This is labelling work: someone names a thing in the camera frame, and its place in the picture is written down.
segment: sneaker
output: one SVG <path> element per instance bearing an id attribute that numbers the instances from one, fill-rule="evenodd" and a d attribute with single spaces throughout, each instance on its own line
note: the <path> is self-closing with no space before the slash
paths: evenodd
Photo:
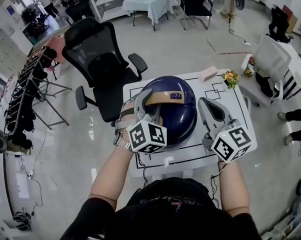
<path id="1" fill-rule="evenodd" d="M 281 120 L 283 122 L 287 122 L 285 113 L 279 112 L 279 113 L 277 113 L 277 117 L 278 117 L 279 120 Z"/>
<path id="2" fill-rule="evenodd" d="M 222 15 L 224 18 L 229 18 L 228 13 L 223 13 L 223 11 L 220 12 L 220 15 Z"/>
<path id="3" fill-rule="evenodd" d="M 285 146 L 289 146 L 292 142 L 293 142 L 293 138 L 290 134 L 288 134 L 285 138 L 284 138 L 284 145 Z"/>

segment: forearm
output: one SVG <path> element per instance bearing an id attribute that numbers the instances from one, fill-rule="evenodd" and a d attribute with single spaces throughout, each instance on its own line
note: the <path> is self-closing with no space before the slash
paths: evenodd
<path id="1" fill-rule="evenodd" d="M 224 162 L 219 162 L 219 169 L 222 170 L 224 165 Z M 224 211 L 233 217 L 250 212 L 249 193 L 236 161 L 229 163 L 221 172 L 219 185 L 221 206 Z"/>
<path id="2" fill-rule="evenodd" d="M 126 131 L 123 132 L 123 138 L 128 140 Z M 132 152 L 120 146 L 116 146 L 99 171 L 91 187 L 89 197 L 103 198 L 115 209 L 117 200 L 124 187 L 132 156 Z"/>

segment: tiled floor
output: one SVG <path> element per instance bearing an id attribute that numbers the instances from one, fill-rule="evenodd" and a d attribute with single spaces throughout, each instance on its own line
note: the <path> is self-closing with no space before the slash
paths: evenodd
<path id="1" fill-rule="evenodd" d="M 223 53 L 231 53 L 233 48 L 242 52 L 254 51 L 257 42 L 268 32 L 269 19 L 263 13 L 264 9 L 262 5 L 246 0 L 246 8 L 238 11 L 230 24 L 235 34 L 247 39 L 252 47 L 243 45 L 236 37 L 231 44 L 223 42 L 229 40 L 230 34 L 228 23 L 221 18 L 219 10 L 213 11 L 208 30 L 192 22 L 189 22 L 187 30 L 183 30 L 179 21 L 182 12 L 179 16 L 169 15 L 169 20 L 163 16 L 155 32 L 151 21 L 145 16 L 136 18 L 135 27 L 129 17 L 114 20 L 113 24 L 123 57 L 127 59 L 129 54 L 138 53 L 148 64 L 148 70 L 143 73 L 143 79 L 147 80 L 163 75 L 198 72 L 212 65 L 219 69 L 239 69 L 245 54 L 218 54 L 207 41 L 215 42 L 218 45 L 215 50 Z M 295 36 L 291 44 L 301 53 L 299 36 Z M 53 130 L 45 131 L 46 127 L 36 120 L 35 131 L 29 134 L 34 149 L 31 156 L 22 158 L 28 172 L 34 168 L 34 178 L 41 185 L 43 207 L 36 207 L 32 225 L 44 240 L 58 239 L 74 220 L 89 194 L 92 176 L 100 170 L 113 149 L 114 139 L 114 129 L 103 122 L 98 108 L 89 105 L 85 110 L 78 110 L 75 101 L 78 86 L 83 85 L 86 95 L 93 97 L 92 90 L 79 71 L 71 65 L 63 65 L 56 74 L 58 84 L 73 88 L 73 91 L 51 99 L 70 126 L 60 124 Z M 301 157 L 297 155 L 300 144 L 283 146 L 283 136 L 289 132 L 289 126 L 295 131 L 301 129 L 301 123 L 288 125 L 281 123 L 276 116 L 279 111 L 287 112 L 293 108 L 301 108 L 301 92 L 288 101 L 273 103 L 268 109 L 253 107 L 251 111 L 258 148 L 241 158 L 239 164 L 250 193 L 251 214 L 260 232 L 287 211 L 301 178 Z M 45 120 L 50 120 L 52 110 L 47 104 L 36 105 L 36 111 Z M 50 122 L 57 120 L 58 117 L 53 114 Z M 31 212 L 34 201 L 41 204 L 40 189 L 34 181 L 26 180 L 26 176 L 26 186 L 17 184 L 17 177 L 25 175 L 20 167 L 21 160 L 9 156 L 7 173 L 12 205 L 15 212 L 21 211 L 22 207 Z M 210 175 L 217 171 L 217 165 L 196 169 L 194 179 L 211 189 Z M 142 178 L 128 175 L 119 207 L 125 206 L 143 183 Z"/>

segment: white tablecloth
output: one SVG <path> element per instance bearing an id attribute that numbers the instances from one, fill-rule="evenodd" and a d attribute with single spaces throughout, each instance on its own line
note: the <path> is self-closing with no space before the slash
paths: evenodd
<path id="1" fill-rule="evenodd" d="M 170 0 L 125 0 L 122 4 L 122 10 L 148 12 L 153 26 L 159 22 L 158 19 L 165 13 L 174 13 Z"/>
<path id="2" fill-rule="evenodd" d="M 200 83 L 198 80 L 199 72 L 180 74 L 177 77 L 184 79 L 192 88 L 196 97 L 196 105 L 201 97 L 214 99 L 229 109 L 232 117 L 238 119 L 241 125 L 245 126 L 252 137 L 253 144 L 245 156 L 250 156 L 249 152 L 257 148 L 257 141 L 249 111 L 246 107 L 240 88 L 228 89 L 223 83 L 222 74 L 226 69 L 218 71 L 217 76 Z M 141 92 L 143 87 L 152 79 L 134 82 L 124 85 L 123 100 L 127 101 L 135 94 Z M 201 116 L 197 108 L 197 123 L 187 143 L 178 150 L 159 151 L 153 154 L 140 154 L 140 160 L 146 165 L 145 175 L 161 175 L 174 172 L 191 170 L 204 167 L 218 162 L 216 154 L 206 155 L 202 139 L 207 133 L 207 129 L 201 122 Z M 143 166 L 138 162 L 136 155 L 131 159 L 129 164 L 129 174 L 133 177 L 143 176 Z"/>

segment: white box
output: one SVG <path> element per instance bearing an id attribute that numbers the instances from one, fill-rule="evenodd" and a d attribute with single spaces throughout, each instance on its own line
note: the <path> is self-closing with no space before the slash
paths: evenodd
<path id="1" fill-rule="evenodd" d="M 154 153 L 167 146 L 167 129 L 145 120 L 126 128 L 133 152 Z"/>
<path id="2" fill-rule="evenodd" d="M 245 155 L 252 143 L 249 131 L 246 127 L 240 125 L 217 134 L 211 149 L 225 163 L 230 163 Z"/>

